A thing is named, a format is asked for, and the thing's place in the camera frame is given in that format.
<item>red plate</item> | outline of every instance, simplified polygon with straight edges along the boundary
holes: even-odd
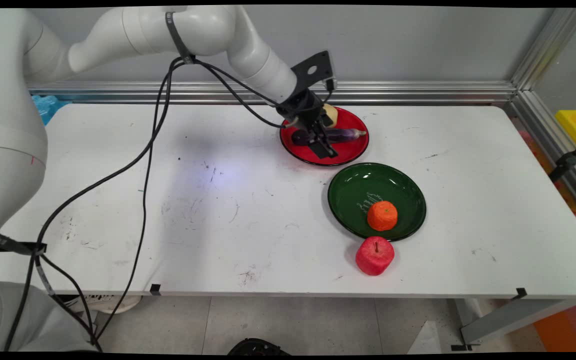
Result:
[[[360,136],[358,139],[353,141],[332,144],[332,147],[336,150],[338,155],[336,157],[325,157],[324,159],[318,158],[308,146],[297,146],[293,143],[292,136],[293,133],[297,131],[296,127],[289,127],[279,131],[281,145],[283,145],[283,147],[286,148],[293,157],[302,162],[307,162],[316,166],[340,166],[357,159],[364,153],[364,151],[366,151],[366,148],[368,148],[368,137],[370,136],[370,133],[368,133],[368,129],[364,122],[355,114],[348,110],[341,109],[340,107],[335,106],[335,108],[337,110],[335,128],[362,130],[363,132],[366,132],[366,135]]]

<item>black cable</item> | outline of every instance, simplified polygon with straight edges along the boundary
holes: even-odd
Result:
[[[235,90],[233,90],[233,88],[231,88],[231,86],[228,85],[228,82],[226,82],[226,80],[224,80],[224,78],[219,76],[219,74],[216,73],[212,68],[205,66],[205,65],[203,67],[206,68],[206,70],[210,71],[212,73],[212,75],[214,75],[223,84],[223,86],[226,87],[226,89],[228,89],[228,91],[230,91],[232,96],[234,96],[235,99],[238,100],[238,102],[240,102],[240,104],[242,104],[243,107],[246,108],[247,111],[250,112],[250,114],[256,116],[256,118],[258,118],[259,120],[263,121],[265,124],[270,125],[274,128],[284,129],[286,127],[285,125],[278,125],[276,123],[272,123],[272,122],[266,120],[265,118],[263,118],[260,114],[256,113],[255,110],[251,109],[251,107],[242,98],[240,98],[239,95],[237,95]]]
[[[170,64],[170,68],[168,70],[168,73],[167,73],[166,77],[164,78],[164,80],[162,81],[161,86],[159,87],[159,92],[157,94],[157,101],[155,103],[155,116],[154,116],[153,123],[152,123],[153,136],[156,136],[155,124],[157,124],[157,113],[158,113],[159,107],[160,107],[160,100],[162,99],[162,91],[164,89],[164,84],[166,84],[166,100],[164,101],[164,109],[161,112],[161,120],[159,121],[160,124],[163,123],[163,121],[166,117],[166,113],[168,112],[168,107],[170,104],[170,88],[172,86],[172,72],[176,68],[178,68],[178,66],[174,66],[174,62]],[[150,144],[150,151],[148,153],[148,166],[146,167],[146,180],[144,181],[144,184],[143,184],[143,198],[142,198],[143,223],[141,224],[141,237],[139,238],[139,245],[137,246],[137,255],[135,255],[135,258],[134,258],[134,264],[132,265],[132,272],[130,273],[130,280],[128,280],[128,285],[126,285],[126,289],[123,291],[123,294],[121,294],[121,298],[119,298],[117,305],[115,305],[114,309],[112,310],[112,313],[110,313],[110,316],[105,321],[105,324],[103,324],[103,328],[101,328],[101,330],[99,331],[99,334],[96,336],[97,341],[99,341],[99,338],[102,336],[102,334],[106,330],[108,324],[110,324],[110,320],[112,320],[112,318],[115,316],[115,313],[117,312],[117,309],[119,309],[119,306],[121,305],[122,301],[124,300],[124,297],[126,297],[126,294],[128,293],[128,289],[130,289],[130,285],[133,282],[133,277],[135,276],[135,269],[137,269],[137,261],[139,260],[139,253],[142,250],[142,243],[144,242],[144,233],[146,232],[146,193],[148,191],[148,179],[150,178],[150,175],[151,175],[151,161],[152,161],[152,159],[153,159],[153,144],[151,143]]]
[[[81,317],[78,317],[76,313],[73,312],[73,310],[71,310],[70,307],[64,305],[64,303],[62,302],[62,300],[57,296],[57,295],[53,295],[51,296],[52,300],[55,301],[55,303],[57,303],[57,305],[59,305],[59,307],[61,309],[64,309],[71,317],[73,317],[81,326],[83,326],[83,328],[89,333],[89,334],[93,334],[92,332],[92,328],[89,328],[86,323],[84,322],[84,320],[82,320]],[[103,353],[104,351],[101,349],[101,346],[99,345],[98,342],[94,342],[94,347],[96,347],[96,350],[99,351],[99,353]]]
[[[275,105],[275,107],[279,107],[279,103],[272,100],[272,98],[269,98],[267,96],[265,96],[262,93],[259,93],[258,91],[254,90],[253,88],[251,88],[250,86],[244,84],[243,82],[241,82],[240,80],[236,79],[233,75],[230,75],[230,73],[227,73],[226,71],[222,70],[221,68],[218,68],[217,66],[214,66],[213,64],[209,64],[209,63],[205,63],[201,60],[195,59],[194,60],[195,64],[199,64],[201,66],[203,66],[204,68],[210,70],[210,69],[214,69],[217,70],[218,72],[222,73],[223,75],[226,75],[228,78],[230,78],[231,80],[233,80],[233,82],[236,82],[237,84],[239,84],[239,86],[241,86],[242,88],[246,89],[247,91],[253,93],[256,96],[259,96],[259,98],[262,98],[263,100],[268,101],[270,104]]]
[[[55,265],[54,262],[50,261],[48,259],[48,257],[46,257],[46,255],[42,254],[41,259],[45,260],[45,262],[48,265],[50,265],[53,269],[58,271],[61,275],[66,276],[66,278],[68,280],[70,280],[70,282],[75,286],[75,289],[77,289],[77,294],[78,294],[78,296],[80,296],[81,301],[84,303],[84,310],[86,312],[86,317],[88,320],[87,330],[89,330],[88,332],[90,334],[90,343],[93,344],[94,346],[98,347],[99,351],[101,352],[101,346],[98,343],[97,338],[95,337],[95,333],[92,331],[92,317],[90,316],[90,310],[88,307],[88,303],[86,302],[86,298],[84,297],[84,294],[82,292],[82,289],[80,288],[80,285],[75,281],[75,279],[72,276],[70,276],[70,274],[68,274],[66,271],[61,269],[59,266]],[[41,266],[41,264],[39,263],[38,257],[36,259],[36,262],[37,262],[38,266]],[[55,301],[57,301],[58,304],[66,306],[64,304],[64,302],[62,301],[62,299],[57,297],[56,295],[53,297],[53,299],[55,299]]]
[[[170,63],[170,66],[168,68],[168,73],[166,74],[166,77],[164,78],[164,80],[163,80],[163,82],[159,88],[159,92],[157,94],[157,102],[155,105],[155,115],[154,115],[154,119],[153,119],[152,135],[150,137],[150,141],[148,142],[148,145],[146,145],[146,148],[144,148],[144,150],[142,150],[141,153],[134,160],[132,160],[129,164],[127,164],[123,168],[115,171],[114,173],[111,173],[110,175],[99,180],[98,182],[95,182],[94,184],[86,187],[85,189],[74,194],[73,196],[71,196],[71,198],[69,198],[64,203],[62,203],[55,211],[53,211],[53,213],[50,215],[50,217],[48,217],[46,222],[43,224],[41,231],[39,231],[39,235],[37,237],[36,248],[39,249],[42,242],[43,242],[46,231],[48,230],[48,227],[50,226],[52,221],[54,221],[54,219],[57,218],[57,215],[59,215],[59,213],[62,210],[64,210],[66,207],[68,207],[68,205],[70,205],[70,203],[74,202],[76,199],[80,198],[81,196],[83,196],[87,192],[93,190],[94,188],[98,187],[99,185],[102,185],[103,183],[107,182],[108,180],[111,180],[112,178],[114,178],[114,177],[124,173],[128,169],[130,169],[137,162],[139,162],[142,159],[142,157],[144,157],[144,155],[146,155],[146,152],[148,152],[148,166],[147,166],[147,170],[146,170],[146,179],[144,182],[144,189],[143,189],[144,194],[143,194],[143,198],[142,198],[143,223],[141,226],[141,236],[139,239],[139,245],[137,247],[137,254],[135,255],[135,261],[134,261],[134,264],[132,267],[132,272],[130,274],[130,279],[128,280],[128,285],[126,286],[126,289],[124,290],[123,294],[121,295],[121,298],[119,299],[114,310],[112,310],[112,313],[110,313],[110,317],[108,317],[108,320],[106,320],[103,328],[99,332],[99,335],[97,335],[96,337],[94,337],[93,334],[91,335],[91,341],[92,341],[92,338],[94,338],[94,345],[98,348],[99,351],[101,351],[101,347],[99,346],[98,340],[101,337],[101,335],[103,334],[103,332],[105,331],[105,329],[107,328],[108,324],[110,323],[110,320],[115,315],[116,311],[119,309],[119,306],[121,305],[122,301],[124,300],[124,297],[128,293],[128,290],[130,289],[130,285],[133,282],[133,278],[135,276],[135,270],[137,269],[137,262],[139,260],[139,255],[141,252],[142,243],[144,241],[144,234],[146,231],[146,189],[147,189],[148,179],[150,176],[151,162],[153,159],[153,143],[154,143],[157,135],[159,134],[160,130],[162,129],[163,122],[164,122],[164,120],[166,118],[166,114],[168,112],[168,108],[169,108],[169,104],[170,104],[170,90],[172,87],[172,73],[174,70],[176,70],[177,68],[179,68],[180,66],[183,65],[183,63],[177,64],[181,60],[182,60],[181,57],[177,57],[176,59],[174,59]],[[251,109],[251,107],[249,107],[249,105],[244,100],[242,100],[242,98],[240,98],[240,96],[238,96],[238,94],[233,90],[233,88],[231,88],[230,85],[228,85],[228,83],[219,74],[217,74],[215,72],[215,70],[213,70],[213,69],[220,71],[220,73],[222,73],[222,74],[226,75],[228,78],[234,80],[234,82],[241,85],[242,87],[244,87],[248,91],[252,92],[253,94],[258,95],[260,98],[269,101],[271,104],[273,104],[275,106],[279,106],[279,104],[277,102],[268,98],[267,96],[264,96],[263,94],[259,93],[258,91],[255,91],[254,89],[250,88],[249,86],[247,86],[243,82],[240,82],[239,80],[235,79],[233,76],[231,76],[226,71],[223,71],[222,69],[217,68],[216,66],[213,66],[212,64],[207,64],[207,63],[204,63],[203,61],[199,61],[199,60],[196,60],[196,63],[204,66],[204,68],[206,68],[215,77],[217,77],[217,79],[226,87],[226,89],[228,89],[228,91],[236,98],[236,100],[238,100],[238,102],[240,102],[240,104],[242,104],[243,107],[245,107],[251,114],[256,116],[256,118],[263,121],[263,123],[270,125],[270,126],[273,126],[275,128],[285,128],[284,125],[277,125],[275,123],[272,123],[272,122],[266,120],[265,118],[263,118],[262,116],[260,116],[259,114],[257,114],[253,109]],[[162,97],[164,85],[166,85],[166,98],[164,101],[164,108],[162,110],[161,118],[160,118],[159,122],[157,123],[157,114],[158,114],[158,109],[159,109],[160,100]],[[325,103],[330,98],[331,95],[332,95],[332,91],[329,91],[329,94],[328,94],[326,100],[323,100],[322,102]],[[89,330],[89,332],[92,332],[92,321],[91,321],[91,317],[90,317],[90,311],[89,311],[88,305],[86,303],[86,300],[84,298],[84,295],[83,295],[82,290],[80,289],[79,285],[77,284],[77,282],[74,280],[74,278],[72,276],[68,275],[65,271],[58,268],[58,266],[55,265],[54,263],[50,262],[50,260],[48,260],[48,258],[44,257],[44,260],[46,260],[46,262],[51,267],[54,267],[58,272],[62,273],[62,275],[64,275],[64,276],[66,276],[68,278],[68,280],[70,280],[75,285],[75,288],[77,289],[78,295],[81,297],[81,300],[84,302],[84,308],[86,310],[86,315],[87,315],[87,319],[88,319],[90,326],[87,326],[84,323],[84,321],[82,319],[80,319],[80,317],[78,317],[76,314],[74,314],[72,312],[72,310],[70,310],[66,305],[64,305],[64,303],[61,301],[61,299],[59,299],[56,295],[53,295],[51,297],[58,303],[59,306],[61,306],[64,310],[66,310],[66,312],[71,314],[71,316],[73,316],[85,329]],[[4,351],[9,351],[10,345],[12,343],[12,339],[13,339],[14,334],[17,330],[18,325],[19,325],[19,321],[21,319],[21,315],[23,313],[23,309],[24,309],[24,306],[26,303],[26,299],[28,298],[28,291],[30,289],[30,282],[31,282],[32,273],[33,273],[32,267],[33,267],[35,262],[37,263],[38,266],[41,266],[39,258],[36,257],[35,254],[33,254],[30,256],[29,268],[28,268],[28,272],[26,275],[25,284],[23,287],[22,298],[20,300],[19,307],[17,308],[17,312],[15,314],[13,324],[11,326],[9,333],[8,333],[8,337],[6,340],[6,346],[4,347]]]
[[[168,73],[166,75],[166,78],[164,78],[164,82],[166,82],[167,79],[171,78],[171,73],[174,69],[180,67],[183,64],[177,64],[179,61],[181,61],[181,57],[177,57],[176,59],[174,59],[171,63],[170,63],[170,68],[168,70]],[[39,231],[39,235],[37,236],[37,242],[36,242],[36,248],[39,249],[41,248],[41,244],[42,241],[44,239],[44,235],[46,234],[46,230],[48,230],[48,227],[50,226],[50,224],[54,221],[55,218],[57,218],[57,215],[59,215],[60,212],[62,212],[62,210],[64,210],[66,207],[68,207],[68,205],[70,205],[70,203],[72,203],[73,201],[77,200],[78,198],[80,198],[80,196],[86,194],[87,192],[93,190],[94,188],[98,187],[99,185],[102,185],[103,183],[107,182],[108,180],[120,175],[121,173],[124,173],[126,170],[130,169],[132,166],[134,166],[135,164],[137,164],[137,162],[139,162],[142,157],[144,157],[144,155],[146,154],[146,152],[148,150],[150,150],[151,146],[153,145],[153,142],[155,140],[155,138],[157,137],[157,135],[159,134],[160,130],[162,129],[162,125],[163,125],[163,120],[166,116],[166,112],[168,111],[168,102],[170,100],[170,87],[172,85],[172,82],[169,81],[168,82],[168,86],[167,86],[167,97],[166,97],[166,105],[164,106],[164,110],[162,111],[162,116],[161,116],[161,120],[159,121],[157,128],[155,129],[155,133],[150,137],[150,141],[148,142],[148,145],[146,145],[146,148],[144,148],[144,150],[141,151],[141,153],[137,156],[137,158],[135,158],[134,160],[132,160],[129,164],[127,164],[126,166],[124,166],[123,168],[115,171],[114,173],[111,173],[110,175],[102,178],[101,180],[99,180],[98,182],[95,182],[94,184],[86,187],[85,189],[83,189],[82,191],[74,194],[73,196],[71,196],[71,198],[69,198],[68,200],[66,200],[64,203],[62,203],[59,207],[57,207],[57,209],[55,211],[52,212],[52,214],[50,214],[50,216],[48,217],[48,219],[46,220],[46,222],[43,224],[43,227],[41,228],[41,231]],[[28,290],[30,289],[30,282],[32,279],[32,275],[33,275],[33,265],[35,264],[35,253],[33,253],[32,255],[30,255],[30,261],[28,263],[28,271],[25,277],[25,284],[23,285],[23,293],[21,296],[21,300],[19,301],[19,306],[16,310],[16,314],[14,315],[14,321],[12,323],[12,326],[10,327],[10,331],[8,333],[7,339],[6,339],[6,345],[4,346],[4,351],[9,351],[10,350],[10,345],[12,344],[12,340],[15,336],[15,332],[17,331],[17,328],[19,326],[19,321],[21,319],[21,315],[23,313],[25,304],[26,304],[26,299],[28,298]]]
[[[35,253],[30,255],[30,263],[28,264],[28,272],[25,274],[25,283],[23,284],[23,292],[21,294],[21,300],[19,301],[19,307],[16,308],[16,314],[14,314],[14,320],[12,321],[12,326],[10,326],[10,331],[6,338],[6,345],[4,346],[4,351],[10,350],[10,344],[12,344],[12,338],[15,337],[15,332],[17,331],[17,326],[19,325],[19,320],[21,319],[21,313],[24,311],[24,306],[26,305],[26,299],[28,298],[28,290],[30,289],[30,280],[33,276],[33,265],[35,264]]]
[[[233,75],[230,75],[230,73],[227,73],[226,71],[222,70],[221,68],[218,68],[217,66],[214,66],[213,64],[205,63],[205,62],[203,62],[203,61],[201,61],[201,60],[198,60],[198,59],[195,59],[195,60],[194,60],[194,63],[203,66],[204,68],[206,68],[206,69],[209,70],[209,71],[210,71],[211,69],[217,70],[218,72],[222,73],[223,75],[226,75],[228,78],[230,78],[231,80],[233,80],[233,82],[236,82],[237,84],[239,84],[239,86],[241,86],[242,88],[246,89],[247,91],[253,93],[253,94],[256,95],[256,96],[259,96],[259,98],[262,98],[263,100],[268,101],[270,104],[275,105],[275,107],[281,107],[281,106],[282,106],[282,105],[279,104],[278,102],[272,100],[272,98],[268,98],[268,97],[265,96],[264,94],[259,93],[258,91],[254,90],[254,89],[251,88],[250,86],[244,84],[242,81],[236,79]],[[232,89],[230,86],[228,86],[228,85],[226,84],[226,82],[224,82],[222,79],[220,79],[220,81],[221,81],[222,84],[224,84],[224,86],[226,86],[226,89],[228,89],[228,90],[230,91],[230,93],[232,93],[233,95],[235,95],[235,91],[233,91],[233,89]],[[330,89],[330,90],[328,91],[328,94],[327,94],[326,99],[323,100],[323,101],[322,101],[321,99],[319,99],[319,100],[320,100],[322,103],[326,103],[326,102],[330,99],[331,96],[332,96],[332,90]],[[240,102],[242,105],[245,104],[245,103],[243,102],[243,100],[241,100],[241,98],[237,98],[237,100],[238,100],[238,102]],[[309,108],[307,108],[307,109],[289,109],[289,110],[292,110],[292,111],[299,110],[300,112],[307,112],[307,111],[309,111],[309,110],[317,109],[319,106],[320,106],[320,105],[314,105],[313,107],[309,107]]]

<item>toy apple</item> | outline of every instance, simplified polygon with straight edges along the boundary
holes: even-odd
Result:
[[[366,239],[354,260],[361,271],[376,276],[383,273],[395,258],[395,249],[381,236],[371,236]]]

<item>table leg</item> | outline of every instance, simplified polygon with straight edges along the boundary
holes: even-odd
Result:
[[[459,317],[464,325],[461,335],[465,344],[480,344],[489,339],[540,321],[576,305],[576,300],[515,299],[489,314],[476,318],[478,307],[473,299],[456,299]]]

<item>eggplant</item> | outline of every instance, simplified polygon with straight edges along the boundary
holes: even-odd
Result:
[[[349,142],[359,139],[366,135],[365,131],[357,129],[324,129],[328,142],[330,144],[338,144],[340,142]],[[299,129],[292,133],[292,143],[297,146],[307,146],[314,139],[314,134],[309,134],[308,131]]]

